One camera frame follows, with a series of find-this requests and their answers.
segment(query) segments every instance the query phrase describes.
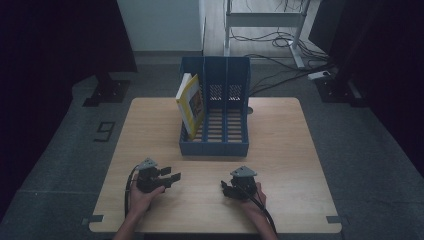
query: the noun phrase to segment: human hand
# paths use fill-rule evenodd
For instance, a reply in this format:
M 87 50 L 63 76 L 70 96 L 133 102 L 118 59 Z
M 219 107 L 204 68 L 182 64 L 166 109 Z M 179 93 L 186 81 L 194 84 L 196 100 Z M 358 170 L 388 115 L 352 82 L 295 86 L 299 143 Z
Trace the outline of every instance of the human hand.
M 143 193 L 137 188 L 135 181 L 131 183 L 130 203 L 128 214 L 135 215 L 137 219 L 141 219 L 149 209 L 152 200 L 165 191 L 165 186 L 160 186 L 150 193 Z
M 265 207 L 266 195 L 262 192 L 262 186 L 260 182 L 256 183 L 256 188 L 257 191 L 254 195 L 254 198 L 258 202 L 262 203 L 262 205 Z M 240 206 L 243 209 L 243 212 L 247 215 L 247 217 L 253 222 L 259 218 L 266 218 L 262 210 L 250 199 L 240 201 Z
M 260 182 L 256 183 L 256 188 L 257 191 L 253 197 L 265 208 L 266 195 L 262 192 L 262 186 Z M 254 202 L 252 202 L 250 199 L 242 200 L 240 201 L 240 207 L 243 209 L 243 212 L 246 214 L 249 220 L 255 225 L 259 235 L 263 240 L 278 239 L 278 236 L 274 232 L 270 222 L 268 222 L 267 216 Z

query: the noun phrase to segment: black curtain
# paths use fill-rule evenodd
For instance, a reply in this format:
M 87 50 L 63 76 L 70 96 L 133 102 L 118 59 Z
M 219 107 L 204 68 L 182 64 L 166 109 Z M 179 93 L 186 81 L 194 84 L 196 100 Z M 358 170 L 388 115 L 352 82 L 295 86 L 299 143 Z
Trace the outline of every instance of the black curtain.
M 116 0 L 0 3 L 0 215 L 99 72 L 137 71 Z

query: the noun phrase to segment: black cable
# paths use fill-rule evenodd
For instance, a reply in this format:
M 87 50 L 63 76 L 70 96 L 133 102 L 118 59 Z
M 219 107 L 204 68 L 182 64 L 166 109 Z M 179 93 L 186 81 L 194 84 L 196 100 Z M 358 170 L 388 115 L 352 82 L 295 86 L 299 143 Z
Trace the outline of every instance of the black cable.
M 240 189 L 244 194 L 246 194 L 246 196 L 249 197 L 249 199 L 255 203 L 256 206 L 258 206 L 258 208 L 265 214 L 266 218 L 268 219 L 269 224 L 272 227 L 272 230 L 274 231 L 275 235 L 278 236 L 277 233 L 277 229 L 275 228 L 275 224 L 274 224 L 274 220 L 271 217 L 271 214 L 268 212 L 268 210 L 265 208 L 265 205 L 261 204 L 258 200 L 256 200 L 252 195 L 250 195 L 249 193 L 247 193 L 242 187 L 240 187 L 238 184 L 235 185 L 236 188 Z
M 132 178 L 133 178 L 133 175 L 134 175 L 134 172 L 135 172 L 135 170 L 137 169 L 137 167 L 138 167 L 138 165 L 137 166 L 135 166 L 134 168 L 133 168 L 133 170 L 131 171 L 131 173 L 130 173 L 130 175 L 128 176 L 128 180 L 127 180 L 127 185 L 125 186 L 125 196 L 124 196 L 124 212 L 125 212 L 125 217 L 127 217 L 127 215 L 128 215 L 128 209 L 129 209 L 129 207 L 128 207 L 128 197 L 129 197 L 129 194 L 130 194 L 130 192 L 131 192 L 131 182 L 132 182 Z
M 256 55 L 256 54 L 249 54 L 249 55 L 246 55 L 246 56 L 260 56 L 260 55 Z M 292 67 L 290 67 L 290 66 L 287 66 L 287 65 L 285 65 L 285 64 L 283 64 L 283 63 L 281 63 L 281 62 L 279 62 L 279 61 L 277 61 L 277 60 L 275 60 L 275 59 L 272 59 L 272 58 L 268 58 L 268 57 L 264 57 L 265 59 L 268 59 L 268 60 L 270 60 L 270 61 L 273 61 L 273 62 L 275 62 L 275 63 L 277 63 L 277 64 L 280 64 L 280 65 L 282 65 L 282 66 L 285 66 L 285 67 L 288 67 L 288 68 L 290 68 L 290 69 L 295 69 L 295 68 L 292 68 Z M 274 87 L 277 87 L 277 86 L 279 86 L 279 85 L 281 85 L 281 84 L 283 84 L 283 83 L 286 83 L 286 82 L 288 82 L 288 81 L 291 81 L 291 80 L 295 80 L 295 79 L 298 79 L 298 78 L 301 78 L 301 77 L 304 77 L 304 76 L 306 76 L 306 75 L 308 75 L 308 74 L 310 74 L 310 73 L 313 73 L 313 72 L 318 72 L 318 71 L 323 71 L 323 70 L 326 70 L 326 69 L 329 69 L 329 68 L 332 68 L 332 67 L 334 67 L 334 64 L 333 63 L 327 63 L 327 64 L 325 64 L 325 65 L 322 65 L 322 66 L 319 66 L 319 67 L 316 67 L 316 68 L 311 68 L 311 69 L 305 69 L 305 70 L 298 70 L 298 69 L 295 69 L 295 70 L 298 70 L 299 71 L 299 73 L 300 72 L 304 72 L 303 74 L 300 74 L 300 75 L 297 75 L 297 76 L 294 76 L 294 77 L 291 77 L 291 78 L 288 78 L 288 79 L 285 79 L 285 80 L 283 80 L 283 81 L 280 81 L 280 82 L 277 82 L 277 83 L 274 83 L 274 84 L 264 84 L 264 85 L 258 85 L 260 82 L 262 82 L 262 81 L 264 81 L 264 80 L 266 80 L 266 79 L 269 79 L 269 78 L 271 78 L 271 77 L 275 77 L 275 76 L 277 76 L 278 74 L 280 74 L 281 72 L 279 72 L 279 73 L 277 73 L 277 74 L 274 74 L 274 75 L 272 75 L 272 76 L 269 76 L 269 77 L 265 77 L 265 78 L 263 78 L 263 79 L 261 79 L 258 83 L 256 83 L 254 86 L 253 86 L 253 88 L 252 89 L 250 89 L 250 93 L 249 93 L 249 97 L 251 97 L 251 96 L 253 96 L 253 95 L 255 95 L 255 94 L 257 94 L 257 93 L 259 93 L 259 92 L 262 92 L 262 91 L 265 91 L 265 90 L 268 90 L 268 89 L 271 89 L 271 88 L 274 88 Z

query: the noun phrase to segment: gray floor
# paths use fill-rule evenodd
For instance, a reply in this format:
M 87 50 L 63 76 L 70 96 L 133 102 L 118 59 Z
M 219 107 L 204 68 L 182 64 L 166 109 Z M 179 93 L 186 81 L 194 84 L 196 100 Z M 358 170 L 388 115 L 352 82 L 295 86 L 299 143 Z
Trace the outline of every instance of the gray floor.
M 113 79 L 131 81 L 123 103 L 82 107 L 91 96 L 96 79 L 91 77 L 75 85 L 69 112 L 16 193 L 2 221 L 0 239 L 113 236 L 92 233 L 83 222 L 94 210 L 131 100 L 174 97 L 179 85 L 178 64 L 139 67 L 139 73 L 111 74 Z M 252 84 L 281 70 L 284 68 L 276 64 L 252 60 Z M 423 178 L 368 108 L 322 103 L 315 84 L 306 77 L 256 96 L 300 100 L 343 219 L 340 234 L 281 234 L 280 239 L 424 239 Z M 110 141 L 93 141 L 105 137 L 104 133 L 97 133 L 97 127 L 107 121 L 116 123 Z

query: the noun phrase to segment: power strip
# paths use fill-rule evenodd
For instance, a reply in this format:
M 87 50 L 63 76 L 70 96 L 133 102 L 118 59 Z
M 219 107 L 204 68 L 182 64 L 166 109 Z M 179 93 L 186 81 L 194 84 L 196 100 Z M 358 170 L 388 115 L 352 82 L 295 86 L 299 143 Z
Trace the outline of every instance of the power strip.
M 317 80 L 317 79 L 331 79 L 331 74 L 328 71 L 308 74 L 308 80 Z

